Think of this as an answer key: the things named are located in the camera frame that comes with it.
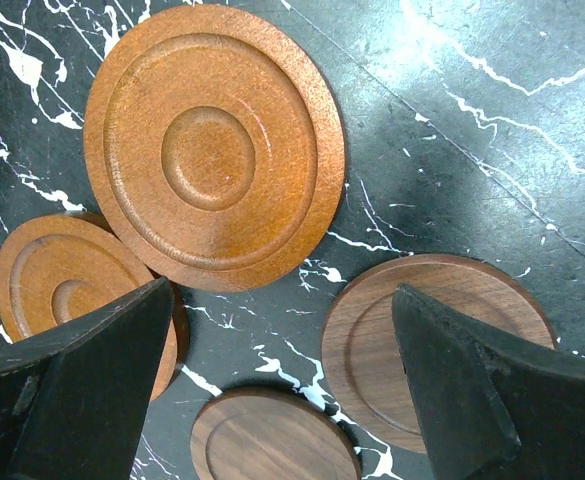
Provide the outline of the brown ringed wooden saucer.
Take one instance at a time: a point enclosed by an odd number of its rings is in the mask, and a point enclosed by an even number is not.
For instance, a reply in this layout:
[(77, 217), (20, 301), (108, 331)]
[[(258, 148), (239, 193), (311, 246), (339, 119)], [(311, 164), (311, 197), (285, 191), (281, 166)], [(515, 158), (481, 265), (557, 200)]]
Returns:
[(197, 289), (267, 285), (327, 232), (345, 139), (305, 51), (254, 14), (182, 5), (113, 47), (85, 110), (97, 203), (148, 267)]

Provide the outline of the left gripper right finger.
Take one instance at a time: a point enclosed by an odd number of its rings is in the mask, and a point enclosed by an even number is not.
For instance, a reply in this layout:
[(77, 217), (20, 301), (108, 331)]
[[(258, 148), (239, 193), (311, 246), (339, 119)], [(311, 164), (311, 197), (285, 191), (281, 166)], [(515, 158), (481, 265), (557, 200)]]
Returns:
[(585, 359), (406, 284), (392, 320), (437, 479), (585, 479)]

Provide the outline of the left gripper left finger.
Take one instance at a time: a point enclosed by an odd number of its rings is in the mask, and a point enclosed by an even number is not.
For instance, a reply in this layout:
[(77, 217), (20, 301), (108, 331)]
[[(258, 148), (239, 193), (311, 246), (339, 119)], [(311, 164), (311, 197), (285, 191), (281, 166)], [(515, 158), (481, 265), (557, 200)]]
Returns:
[(150, 281), (0, 348), (0, 479), (126, 479), (174, 295)]

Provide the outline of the orange ringed wooden saucer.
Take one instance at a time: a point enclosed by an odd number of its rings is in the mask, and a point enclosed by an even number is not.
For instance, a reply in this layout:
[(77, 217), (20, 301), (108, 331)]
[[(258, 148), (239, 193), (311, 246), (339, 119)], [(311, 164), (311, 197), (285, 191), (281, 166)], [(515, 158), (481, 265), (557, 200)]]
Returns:
[(157, 278), (103, 216), (37, 217), (1, 246), (0, 319), (19, 351), (85, 361), (108, 396), (150, 404), (189, 342), (182, 297)]

